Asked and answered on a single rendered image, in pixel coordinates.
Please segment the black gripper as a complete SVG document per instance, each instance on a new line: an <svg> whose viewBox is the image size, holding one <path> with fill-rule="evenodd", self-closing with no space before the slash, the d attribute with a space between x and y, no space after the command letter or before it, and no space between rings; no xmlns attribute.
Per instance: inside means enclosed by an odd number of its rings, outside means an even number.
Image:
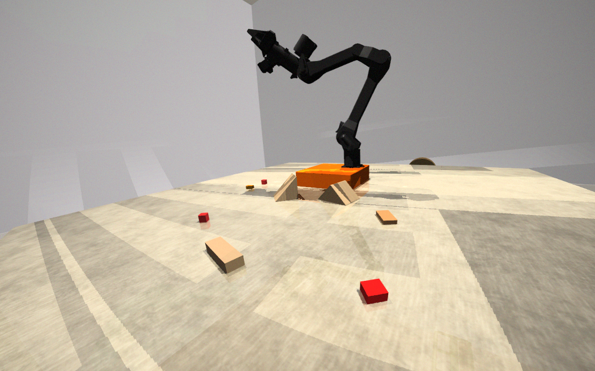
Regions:
<svg viewBox="0 0 595 371"><path fill-rule="evenodd" d="M282 45L279 45L279 42L276 40L276 35L272 30L262 31L247 29L246 32L252 36L251 41L261 50L264 59L267 58L265 56L269 53L274 60L278 62L278 65L284 65L284 62L290 54L289 49L285 49Z"/></svg>

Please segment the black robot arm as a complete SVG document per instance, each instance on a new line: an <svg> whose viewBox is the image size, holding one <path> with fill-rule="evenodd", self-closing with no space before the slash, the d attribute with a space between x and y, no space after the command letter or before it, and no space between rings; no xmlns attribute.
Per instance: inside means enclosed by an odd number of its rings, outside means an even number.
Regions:
<svg viewBox="0 0 595 371"><path fill-rule="evenodd" d="M365 112L373 92L377 88L378 82L382 80L390 67L390 53L387 50L378 50L366 45L354 44L332 56L325 57L322 60L310 61L312 52L316 50L316 43L312 42L306 35L301 35L297 41L294 51L299 57L290 53L284 62L283 67L292 73L290 78L300 78L303 82L311 84L323 76L327 71L335 70L340 66L353 61L360 61L370 68L367 80L359 94L356 104L350 113L349 119L340 122L337 131L337 141L344 149L344 165L341 167L361 167L360 164L360 146L361 142L356 139L357 127ZM273 72L278 62L268 53L267 58L259 62L258 68L262 73ZM279 65L278 65L279 66Z"/></svg>

